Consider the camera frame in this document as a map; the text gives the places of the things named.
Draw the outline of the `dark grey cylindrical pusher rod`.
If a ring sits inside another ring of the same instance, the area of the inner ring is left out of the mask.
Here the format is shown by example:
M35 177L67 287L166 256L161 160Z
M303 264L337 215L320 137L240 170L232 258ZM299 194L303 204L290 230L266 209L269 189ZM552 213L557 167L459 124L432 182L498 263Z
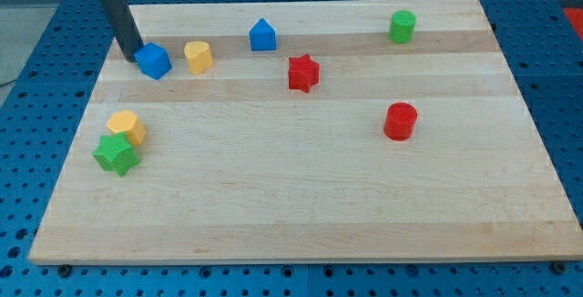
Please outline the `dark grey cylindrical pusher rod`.
M98 0L124 58L136 63L135 53L144 44L127 0Z

